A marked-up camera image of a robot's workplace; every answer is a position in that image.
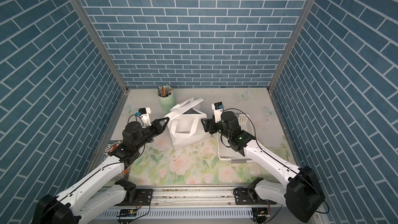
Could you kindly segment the white insulated delivery bag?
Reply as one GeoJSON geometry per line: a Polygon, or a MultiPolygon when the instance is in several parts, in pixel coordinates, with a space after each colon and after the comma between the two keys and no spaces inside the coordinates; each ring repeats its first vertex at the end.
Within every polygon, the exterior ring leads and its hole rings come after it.
{"type": "Polygon", "coordinates": [[[204,131],[201,123],[202,119],[207,118],[207,115],[199,110],[198,105],[201,102],[203,102],[202,98],[192,97],[175,105],[165,115],[170,119],[167,127],[175,150],[210,138],[210,134],[204,131]]]}

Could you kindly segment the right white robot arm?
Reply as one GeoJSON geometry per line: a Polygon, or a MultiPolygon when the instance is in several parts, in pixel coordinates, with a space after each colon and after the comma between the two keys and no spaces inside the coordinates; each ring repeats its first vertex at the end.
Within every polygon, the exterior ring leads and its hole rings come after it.
{"type": "Polygon", "coordinates": [[[272,187],[257,178],[248,189],[253,202],[271,200],[284,205],[301,222],[308,222],[325,202],[317,174],[308,166],[298,167],[261,145],[256,137],[243,130],[235,113],[224,111],[213,118],[202,119],[204,131],[219,133],[230,147],[270,172],[280,183],[272,187]]]}

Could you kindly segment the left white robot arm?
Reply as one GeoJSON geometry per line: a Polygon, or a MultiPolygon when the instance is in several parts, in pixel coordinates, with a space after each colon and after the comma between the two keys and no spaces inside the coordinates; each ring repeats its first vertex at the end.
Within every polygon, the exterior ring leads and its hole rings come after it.
{"type": "Polygon", "coordinates": [[[105,184],[125,171],[140,156],[140,149],[164,132],[169,118],[154,120],[142,127],[130,122],[123,130],[123,141],[96,169],[56,196],[46,195],[37,203],[34,224],[87,224],[110,207],[139,201],[136,185],[122,178],[96,196],[105,184]]]}

